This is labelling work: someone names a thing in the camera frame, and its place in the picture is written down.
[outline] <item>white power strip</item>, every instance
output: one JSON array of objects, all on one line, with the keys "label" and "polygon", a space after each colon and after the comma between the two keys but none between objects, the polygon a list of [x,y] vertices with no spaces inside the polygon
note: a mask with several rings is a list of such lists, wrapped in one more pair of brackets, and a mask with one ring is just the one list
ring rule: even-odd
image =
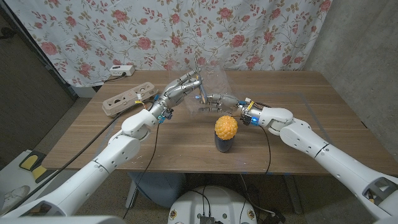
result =
[{"label": "white power strip", "polygon": [[132,65],[113,65],[109,71],[112,76],[121,76],[123,72],[126,72],[126,76],[132,76],[135,69]]}]

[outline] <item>yellow ball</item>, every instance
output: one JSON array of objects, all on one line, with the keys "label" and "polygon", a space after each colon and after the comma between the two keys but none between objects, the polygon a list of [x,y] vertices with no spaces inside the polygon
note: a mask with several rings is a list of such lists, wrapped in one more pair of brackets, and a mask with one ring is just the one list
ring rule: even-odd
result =
[{"label": "yellow ball", "polygon": [[222,140],[233,138],[238,130],[238,122],[231,116],[222,116],[216,122],[216,134]]}]

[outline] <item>white curtain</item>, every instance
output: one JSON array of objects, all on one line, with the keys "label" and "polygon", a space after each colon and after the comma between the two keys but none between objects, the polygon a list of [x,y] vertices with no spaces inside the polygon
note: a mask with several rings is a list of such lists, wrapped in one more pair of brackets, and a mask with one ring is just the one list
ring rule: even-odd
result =
[{"label": "white curtain", "polygon": [[61,76],[102,85],[112,65],[300,70],[330,0],[6,0]]}]

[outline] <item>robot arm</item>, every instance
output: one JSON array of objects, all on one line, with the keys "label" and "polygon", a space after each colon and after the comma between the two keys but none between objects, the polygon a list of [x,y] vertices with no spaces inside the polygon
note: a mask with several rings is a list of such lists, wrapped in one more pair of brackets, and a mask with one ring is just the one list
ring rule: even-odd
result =
[{"label": "robot arm", "polygon": [[172,107],[183,101],[185,95],[201,85],[201,77],[193,78],[200,70],[191,71],[170,83],[152,108],[126,119],[121,130],[106,148],[80,169],[59,188],[42,198],[5,214],[4,218],[21,216],[70,216],[83,205],[91,194],[118,166],[132,159],[140,150],[141,141],[150,134],[150,128],[165,118],[172,117]]},{"label": "robot arm", "polygon": [[[216,103],[219,111],[222,111],[222,105],[231,103],[230,96],[217,97],[215,100],[211,95],[208,99],[211,103]],[[225,112],[239,116],[246,125],[267,128],[272,134],[280,136],[288,146],[308,154],[344,184],[378,220],[398,216],[398,178],[366,167],[322,139],[312,131],[308,123],[294,118],[289,110],[268,107],[259,109],[253,104],[246,98],[246,102],[239,101]]]}]

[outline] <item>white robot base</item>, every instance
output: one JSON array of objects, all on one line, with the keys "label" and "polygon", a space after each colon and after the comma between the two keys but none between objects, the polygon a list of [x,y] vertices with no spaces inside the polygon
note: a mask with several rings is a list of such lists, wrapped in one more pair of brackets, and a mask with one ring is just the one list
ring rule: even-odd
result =
[{"label": "white robot base", "polygon": [[[195,188],[194,191],[196,192],[189,191],[178,198],[170,209],[167,223],[257,223],[252,205],[240,194],[225,187],[206,186],[204,195],[210,203],[209,211],[209,204],[206,198],[202,198],[203,188]],[[205,217],[202,217],[203,204]]]}]

